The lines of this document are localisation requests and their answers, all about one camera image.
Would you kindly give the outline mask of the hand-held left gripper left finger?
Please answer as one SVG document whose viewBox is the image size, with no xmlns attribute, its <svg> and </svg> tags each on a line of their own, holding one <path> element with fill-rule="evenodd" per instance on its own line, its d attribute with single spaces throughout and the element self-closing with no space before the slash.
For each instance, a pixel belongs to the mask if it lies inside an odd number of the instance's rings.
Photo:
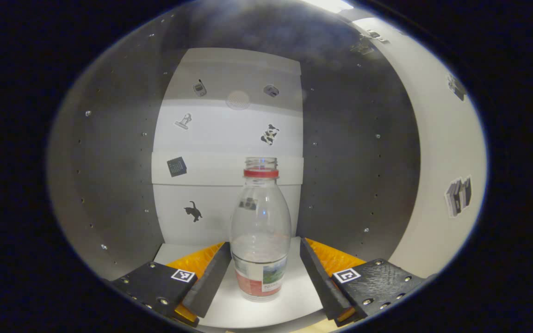
<svg viewBox="0 0 533 333">
<path fill-rule="evenodd" d="M 196 327 L 209 311 L 230 262 L 226 241 L 168 264 L 149 261 L 109 285 L 165 318 Z"/>
</svg>

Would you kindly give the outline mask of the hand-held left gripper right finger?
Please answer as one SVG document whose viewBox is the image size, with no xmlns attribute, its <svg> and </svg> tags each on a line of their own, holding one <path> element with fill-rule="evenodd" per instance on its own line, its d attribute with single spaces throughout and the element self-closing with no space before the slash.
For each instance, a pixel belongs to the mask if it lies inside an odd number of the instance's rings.
<svg viewBox="0 0 533 333">
<path fill-rule="evenodd" d="M 427 284 L 385 259 L 364 261 L 308 238 L 300 240 L 300 258 L 337 327 L 387 312 Z"/>
</svg>

